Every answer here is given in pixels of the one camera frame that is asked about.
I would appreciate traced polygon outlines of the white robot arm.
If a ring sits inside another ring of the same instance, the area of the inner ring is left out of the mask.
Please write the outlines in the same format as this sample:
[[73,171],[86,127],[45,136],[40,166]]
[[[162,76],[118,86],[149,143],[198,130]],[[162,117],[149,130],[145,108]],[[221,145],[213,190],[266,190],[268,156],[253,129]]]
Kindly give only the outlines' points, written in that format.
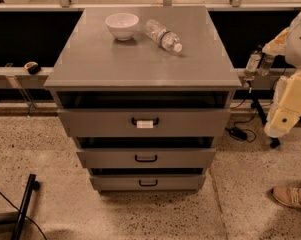
[[297,69],[290,77],[279,78],[266,118],[264,132],[269,137],[279,138],[287,134],[301,117],[301,11],[289,27],[262,48],[262,52],[284,56],[285,61]]

